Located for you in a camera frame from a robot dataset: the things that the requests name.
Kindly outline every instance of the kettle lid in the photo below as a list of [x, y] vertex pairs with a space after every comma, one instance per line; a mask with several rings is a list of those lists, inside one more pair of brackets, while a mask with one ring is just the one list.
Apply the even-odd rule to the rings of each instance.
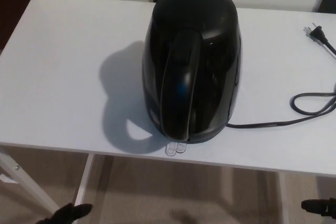
[[182, 29], [193, 29], [205, 40], [237, 27], [238, 15], [232, 0], [159, 0], [152, 22], [164, 37], [173, 38]]

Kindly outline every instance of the kettle base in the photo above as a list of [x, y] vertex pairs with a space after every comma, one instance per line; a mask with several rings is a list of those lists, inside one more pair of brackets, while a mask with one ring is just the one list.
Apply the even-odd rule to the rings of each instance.
[[187, 144], [199, 144], [213, 139], [219, 132], [221, 132], [226, 126], [226, 123], [215, 130], [206, 133], [190, 134], [189, 139], [186, 141]]

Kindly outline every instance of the table bracket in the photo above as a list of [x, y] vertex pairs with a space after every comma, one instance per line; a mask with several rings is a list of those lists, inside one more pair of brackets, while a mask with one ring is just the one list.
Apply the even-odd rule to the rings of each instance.
[[52, 214], [59, 206], [50, 196], [0, 147], [0, 166], [9, 176], [24, 187], [39, 203]]

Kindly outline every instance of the white metal table leg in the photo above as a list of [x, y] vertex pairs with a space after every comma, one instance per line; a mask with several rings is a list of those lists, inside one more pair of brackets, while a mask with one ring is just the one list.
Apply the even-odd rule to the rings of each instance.
[[89, 156], [86, 160], [86, 165], [85, 165], [85, 168], [84, 168], [82, 180], [80, 182], [79, 189], [78, 189], [78, 192], [77, 192], [75, 206], [83, 203], [83, 199], [84, 199], [86, 187], [88, 185], [90, 171], [91, 171], [91, 167], [92, 167], [92, 164], [93, 164], [94, 156], [95, 155], [93, 153], [89, 153]]
[[52, 214], [59, 209], [50, 196], [1, 147], [0, 166]]

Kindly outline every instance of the table leg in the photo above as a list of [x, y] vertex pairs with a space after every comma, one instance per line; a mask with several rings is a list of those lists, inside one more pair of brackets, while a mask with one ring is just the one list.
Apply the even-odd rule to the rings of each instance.
[[289, 207], [288, 207], [288, 198], [286, 190], [286, 174], [279, 172], [279, 185], [280, 185], [280, 195], [282, 203], [282, 223], [289, 224]]
[[82, 180], [80, 182], [79, 189], [78, 189], [78, 192], [77, 192], [75, 206], [83, 203], [83, 199], [84, 199], [86, 187], [88, 185], [90, 170], [91, 170], [91, 167], [92, 167], [92, 164], [93, 164], [94, 156], [95, 155], [93, 153], [89, 153], [89, 156], [86, 160], [86, 165], [85, 165], [85, 168], [84, 168]]
[[1, 147], [0, 166], [52, 214], [59, 209], [50, 196]]

